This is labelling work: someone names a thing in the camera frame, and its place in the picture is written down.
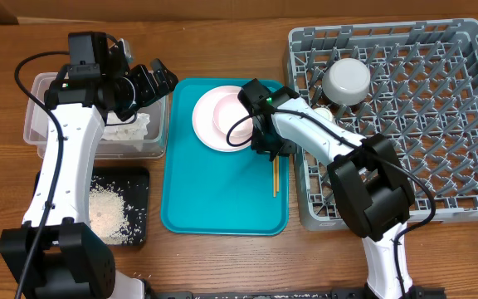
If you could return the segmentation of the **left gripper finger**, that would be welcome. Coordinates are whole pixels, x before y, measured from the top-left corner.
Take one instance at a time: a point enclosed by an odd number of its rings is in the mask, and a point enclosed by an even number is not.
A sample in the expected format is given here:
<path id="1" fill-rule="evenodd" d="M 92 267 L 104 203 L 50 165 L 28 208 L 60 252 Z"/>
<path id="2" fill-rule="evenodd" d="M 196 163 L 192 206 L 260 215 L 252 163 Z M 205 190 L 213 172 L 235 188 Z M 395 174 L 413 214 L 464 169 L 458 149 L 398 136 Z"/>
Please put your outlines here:
<path id="1" fill-rule="evenodd" d="M 178 84 L 178 77 L 172 73 L 159 59 L 150 63 L 153 69 L 153 76 L 157 83 L 157 94 L 162 97 L 174 91 Z"/>
<path id="2" fill-rule="evenodd" d="M 154 77 L 148 71 L 147 67 L 145 65 L 139 65 L 139 92 L 141 106 L 150 106 L 160 98 L 157 88 Z"/>

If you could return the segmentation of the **wooden chopstick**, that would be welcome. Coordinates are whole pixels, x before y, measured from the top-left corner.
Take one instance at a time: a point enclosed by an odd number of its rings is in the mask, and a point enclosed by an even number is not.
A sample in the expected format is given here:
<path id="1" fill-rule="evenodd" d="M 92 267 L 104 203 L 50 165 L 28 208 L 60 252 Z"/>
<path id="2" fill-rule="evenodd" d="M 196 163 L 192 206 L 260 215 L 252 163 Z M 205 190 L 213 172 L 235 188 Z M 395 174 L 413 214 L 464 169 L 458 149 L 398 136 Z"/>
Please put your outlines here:
<path id="1" fill-rule="evenodd" d="M 276 158 L 272 161 L 272 170 L 273 170 L 273 197 L 277 195 L 277 162 Z"/>
<path id="2" fill-rule="evenodd" d="M 275 165 L 275 194 L 280 192 L 280 161 L 279 156 L 277 155 L 274 160 Z"/>

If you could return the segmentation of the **white napkin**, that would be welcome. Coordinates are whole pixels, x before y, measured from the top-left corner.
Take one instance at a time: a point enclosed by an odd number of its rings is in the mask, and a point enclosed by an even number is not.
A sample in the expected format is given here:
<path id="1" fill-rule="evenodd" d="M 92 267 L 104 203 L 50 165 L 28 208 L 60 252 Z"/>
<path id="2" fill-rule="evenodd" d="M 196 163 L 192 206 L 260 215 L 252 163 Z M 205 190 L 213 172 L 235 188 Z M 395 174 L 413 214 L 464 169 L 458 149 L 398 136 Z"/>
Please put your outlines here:
<path id="1" fill-rule="evenodd" d="M 136 119 L 131 118 L 121 122 L 114 112 L 110 112 L 107 120 L 109 126 L 106 126 L 104 129 L 103 140 L 143 140 L 148 134 L 147 125 L 150 122 L 150 115 L 147 113 L 138 113 Z"/>

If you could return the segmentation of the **small pink plate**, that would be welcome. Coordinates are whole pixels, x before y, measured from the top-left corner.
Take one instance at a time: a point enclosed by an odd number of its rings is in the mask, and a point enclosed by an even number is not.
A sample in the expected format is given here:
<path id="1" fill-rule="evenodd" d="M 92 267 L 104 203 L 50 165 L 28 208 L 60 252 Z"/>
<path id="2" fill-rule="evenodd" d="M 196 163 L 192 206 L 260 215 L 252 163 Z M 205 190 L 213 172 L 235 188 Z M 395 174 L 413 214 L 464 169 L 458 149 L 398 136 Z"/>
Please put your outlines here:
<path id="1" fill-rule="evenodd" d="M 213 124 L 221 133 L 227 135 L 232 126 L 246 116 L 248 116 L 248 112 L 237 99 L 237 94 L 228 94 L 223 96 L 215 105 Z M 232 130 L 231 137 L 244 139 L 251 137 L 252 131 L 253 124 L 251 119 L 247 119 Z"/>

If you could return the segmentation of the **cream cup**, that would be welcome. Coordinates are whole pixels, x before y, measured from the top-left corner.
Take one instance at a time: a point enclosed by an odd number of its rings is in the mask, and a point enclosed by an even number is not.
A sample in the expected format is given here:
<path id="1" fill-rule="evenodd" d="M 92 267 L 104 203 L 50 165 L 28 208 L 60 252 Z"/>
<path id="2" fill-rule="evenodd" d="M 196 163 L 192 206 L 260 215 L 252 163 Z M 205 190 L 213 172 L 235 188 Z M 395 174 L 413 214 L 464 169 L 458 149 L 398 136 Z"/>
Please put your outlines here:
<path id="1" fill-rule="evenodd" d="M 335 123 L 334 115 L 332 114 L 332 112 L 329 109 L 324 108 L 324 107 L 318 107 L 318 108 L 314 108 L 314 111 L 317 114 L 323 116 L 329 122 Z"/>

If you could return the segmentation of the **grey bowl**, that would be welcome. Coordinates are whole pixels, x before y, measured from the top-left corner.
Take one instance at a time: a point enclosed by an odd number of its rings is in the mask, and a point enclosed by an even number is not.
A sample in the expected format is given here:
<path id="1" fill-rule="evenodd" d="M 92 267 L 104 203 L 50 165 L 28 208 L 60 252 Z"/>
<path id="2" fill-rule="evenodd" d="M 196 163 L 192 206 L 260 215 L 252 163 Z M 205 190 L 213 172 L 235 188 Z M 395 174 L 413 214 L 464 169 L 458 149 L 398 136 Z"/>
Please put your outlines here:
<path id="1" fill-rule="evenodd" d="M 360 60 L 344 58 L 336 61 L 323 75 L 322 89 L 337 105 L 357 105 L 367 94 L 370 70 Z"/>

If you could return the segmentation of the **grey dish rack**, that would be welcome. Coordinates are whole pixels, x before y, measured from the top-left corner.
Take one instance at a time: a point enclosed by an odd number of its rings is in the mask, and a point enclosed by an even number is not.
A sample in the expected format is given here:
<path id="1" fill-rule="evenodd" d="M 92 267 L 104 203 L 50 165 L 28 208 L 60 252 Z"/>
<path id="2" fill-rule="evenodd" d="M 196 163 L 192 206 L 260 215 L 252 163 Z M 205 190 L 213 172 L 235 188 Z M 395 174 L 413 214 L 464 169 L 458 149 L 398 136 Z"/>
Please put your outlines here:
<path id="1" fill-rule="evenodd" d="M 354 58 L 369 70 L 357 105 L 332 102 L 322 78 Z M 411 218 L 478 221 L 478 21 L 448 19 L 297 27 L 288 36 L 287 84 L 357 134 L 387 136 L 412 174 Z"/>

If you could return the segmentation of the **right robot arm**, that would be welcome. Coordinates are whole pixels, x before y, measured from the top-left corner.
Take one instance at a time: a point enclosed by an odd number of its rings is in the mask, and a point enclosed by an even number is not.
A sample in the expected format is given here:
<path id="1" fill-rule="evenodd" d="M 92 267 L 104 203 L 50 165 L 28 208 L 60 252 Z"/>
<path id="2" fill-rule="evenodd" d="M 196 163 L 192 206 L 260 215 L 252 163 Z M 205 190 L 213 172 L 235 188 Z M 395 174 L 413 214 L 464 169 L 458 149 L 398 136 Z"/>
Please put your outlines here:
<path id="1" fill-rule="evenodd" d="M 253 123 L 252 150 L 275 159 L 301 147 L 326 167 L 339 216 L 363 240 L 364 296 L 419 298 L 402 235 L 415 197 L 392 143 L 381 134 L 365 138 L 337 126 L 286 86 L 270 91 L 253 79 L 238 100 Z"/>

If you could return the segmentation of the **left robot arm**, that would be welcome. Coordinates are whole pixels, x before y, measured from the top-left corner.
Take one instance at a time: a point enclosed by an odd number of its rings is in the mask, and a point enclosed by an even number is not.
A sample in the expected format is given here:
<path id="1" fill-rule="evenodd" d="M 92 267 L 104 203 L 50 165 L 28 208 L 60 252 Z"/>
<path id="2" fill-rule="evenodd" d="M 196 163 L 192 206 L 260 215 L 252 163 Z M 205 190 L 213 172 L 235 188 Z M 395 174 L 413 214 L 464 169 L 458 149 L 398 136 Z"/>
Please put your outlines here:
<path id="1" fill-rule="evenodd" d="M 71 33 L 66 54 L 36 99 L 48 135 L 32 202 L 19 228 L 2 231 L 0 253 L 19 298 L 152 298 L 150 284 L 119 272 L 90 228 L 90 183 L 109 113 L 134 118 L 178 78 L 157 59 L 134 65 L 126 43 L 105 32 Z"/>

